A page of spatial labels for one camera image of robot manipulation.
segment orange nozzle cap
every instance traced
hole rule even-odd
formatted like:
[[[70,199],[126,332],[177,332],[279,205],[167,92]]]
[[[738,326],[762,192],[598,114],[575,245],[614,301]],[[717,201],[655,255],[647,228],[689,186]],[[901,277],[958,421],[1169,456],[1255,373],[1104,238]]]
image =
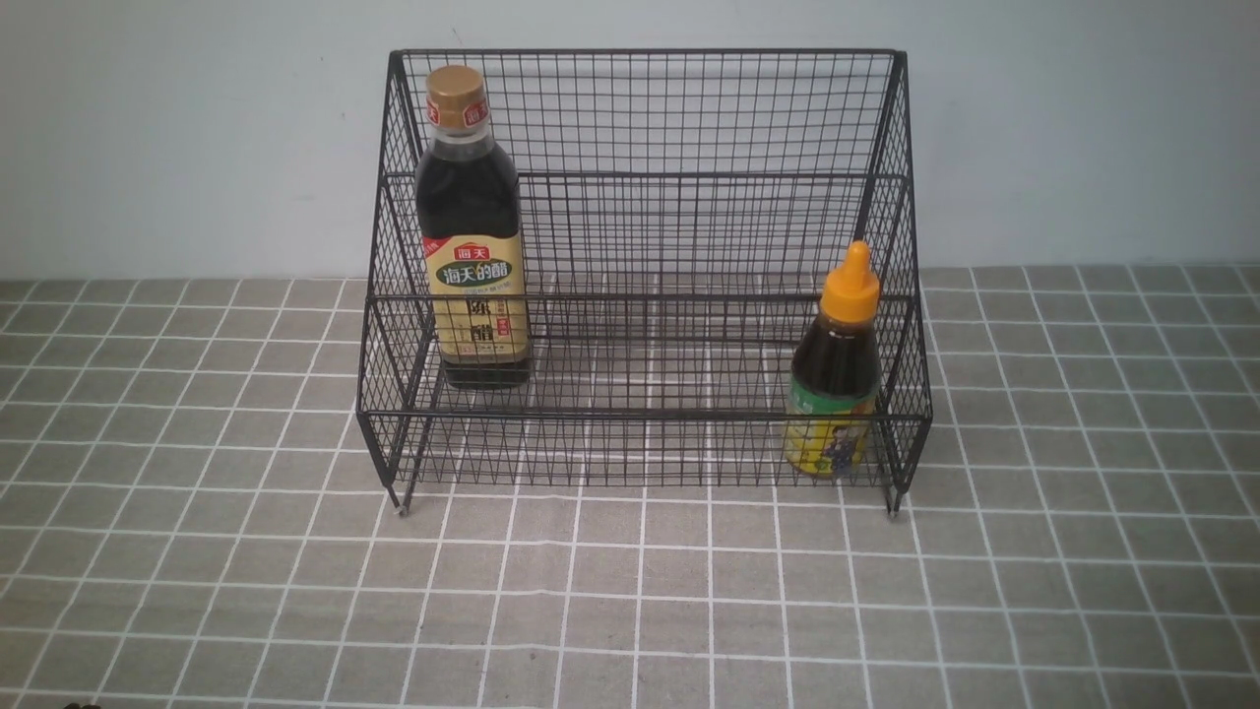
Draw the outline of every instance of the orange nozzle cap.
[[[879,278],[871,272],[871,247],[864,241],[849,243],[844,262],[827,273],[823,314],[842,322],[864,322],[879,303]]]

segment cartoon figure on label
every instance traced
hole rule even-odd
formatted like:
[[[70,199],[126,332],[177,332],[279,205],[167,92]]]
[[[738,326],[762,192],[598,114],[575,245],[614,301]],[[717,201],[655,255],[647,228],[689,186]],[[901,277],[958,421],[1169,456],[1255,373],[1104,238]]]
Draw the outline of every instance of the cartoon figure on label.
[[[853,466],[853,458],[858,452],[858,442],[862,441],[859,432],[852,431],[854,427],[835,427],[832,429],[832,443],[823,450],[823,458],[830,461],[832,472],[845,471]]]

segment wire mesh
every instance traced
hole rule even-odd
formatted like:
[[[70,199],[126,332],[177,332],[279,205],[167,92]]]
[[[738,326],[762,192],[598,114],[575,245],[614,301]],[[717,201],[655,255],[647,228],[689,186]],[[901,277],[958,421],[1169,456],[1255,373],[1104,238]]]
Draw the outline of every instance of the wire mesh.
[[[415,170],[425,77],[483,72],[520,173],[527,385],[455,389]],[[359,383],[382,482],[908,489],[931,422],[905,55],[396,52]],[[883,282],[882,385],[862,466],[782,457],[791,354],[852,238]]]

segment dark liquid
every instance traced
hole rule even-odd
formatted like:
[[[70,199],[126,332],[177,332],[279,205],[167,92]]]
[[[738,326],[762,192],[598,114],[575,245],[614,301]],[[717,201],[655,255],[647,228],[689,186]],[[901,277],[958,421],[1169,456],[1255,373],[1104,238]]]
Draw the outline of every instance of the dark liquid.
[[[430,238],[469,233],[510,238],[520,230],[517,167],[503,147],[435,141],[416,167],[420,230]],[[529,382],[529,356],[515,363],[467,364],[442,359],[457,389],[507,389]]]
[[[872,322],[814,317],[791,359],[793,378],[810,394],[864,399],[879,384],[879,349]]]

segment gold bottle cap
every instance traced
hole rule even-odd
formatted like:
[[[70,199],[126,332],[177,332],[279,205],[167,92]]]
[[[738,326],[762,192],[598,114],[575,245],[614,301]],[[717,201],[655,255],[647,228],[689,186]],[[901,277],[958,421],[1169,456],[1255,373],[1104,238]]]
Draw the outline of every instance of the gold bottle cap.
[[[451,130],[476,127],[490,117],[481,72],[464,64],[447,64],[425,79],[428,89],[428,122]]]

